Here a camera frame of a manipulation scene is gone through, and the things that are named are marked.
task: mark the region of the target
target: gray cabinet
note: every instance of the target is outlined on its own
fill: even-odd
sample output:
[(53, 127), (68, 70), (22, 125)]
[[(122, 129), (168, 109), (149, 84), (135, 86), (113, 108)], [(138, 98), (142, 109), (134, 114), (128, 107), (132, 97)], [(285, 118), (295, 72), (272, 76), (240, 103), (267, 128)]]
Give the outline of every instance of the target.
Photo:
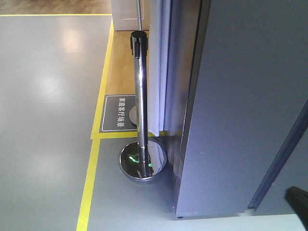
[[(307, 8), (305, 0), (211, 2), (207, 24), (196, 29), (181, 143), (169, 144), (179, 150), (173, 154), (179, 160), (178, 217), (232, 216), (247, 209), (308, 99)], [(300, 158), (308, 161), (307, 155)], [(286, 174), (290, 184), (307, 180)], [(276, 203), (271, 194), (281, 194), (284, 183), (271, 188), (257, 211), (290, 211), (285, 203), (268, 210)]]

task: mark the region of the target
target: yellow floor line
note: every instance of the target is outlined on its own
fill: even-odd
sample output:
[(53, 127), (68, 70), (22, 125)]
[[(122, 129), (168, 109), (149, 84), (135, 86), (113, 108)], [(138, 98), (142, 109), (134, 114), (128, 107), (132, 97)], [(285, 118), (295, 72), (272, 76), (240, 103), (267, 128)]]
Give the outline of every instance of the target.
[(55, 14), (0, 14), (0, 17), (17, 16), (112, 16), (111, 13), (55, 13)]
[(76, 231), (87, 231), (101, 140), (93, 140)]
[(103, 114), (103, 105), (105, 101), (106, 85), (107, 85), (107, 78), (108, 78), (108, 73), (109, 73), (109, 65), (110, 65), (113, 39), (114, 39), (114, 27), (113, 27), (113, 22), (111, 21), (107, 51), (106, 51), (106, 56), (105, 56), (105, 63), (104, 63), (103, 73), (102, 73), (101, 87), (100, 87), (97, 105), (96, 105), (92, 134), (100, 133), (100, 126), (101, 126), (101, 119), (102, 119), (102, 114)]

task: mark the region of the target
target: white curtain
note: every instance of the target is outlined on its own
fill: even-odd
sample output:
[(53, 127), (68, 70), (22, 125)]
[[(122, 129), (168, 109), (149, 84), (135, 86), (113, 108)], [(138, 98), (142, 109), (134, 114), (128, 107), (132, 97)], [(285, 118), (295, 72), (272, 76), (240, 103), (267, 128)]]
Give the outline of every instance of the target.
[(148, 130), (164, 130), (171, 0), (150, 0)]

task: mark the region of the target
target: metal pole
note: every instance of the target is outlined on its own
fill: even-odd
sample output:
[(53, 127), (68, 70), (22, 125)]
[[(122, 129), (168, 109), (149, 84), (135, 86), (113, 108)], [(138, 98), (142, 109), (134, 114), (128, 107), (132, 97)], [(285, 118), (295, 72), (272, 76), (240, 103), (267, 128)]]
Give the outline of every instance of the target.
[(137, 2), (137, 17), (138, 17), (138, 30), (142, 30), (142, 18), (141, 18), (141, 5), (140, 0), (136, 0)]
[(148, 115), (147, 115), (147, 34), (144, 31), (131, 33), (132, 50), (135, 63), (135, 91), (137, 109), (137, 132), (139, 146), (139, 165), (141, 177), (150, 176), (148, 159)]
[(126, 145), (120, 155), (124, 174), (136, 181), (149, 181), (157, 177), (167, 162), (165, 150), (156, 141), (148, 140), (147, 100), (147, 34), (142, 31), (140, 0), (137, 0), (139, 31), (131, 33), (130, 47), (134, 56), (135, 91), (138, 141)]

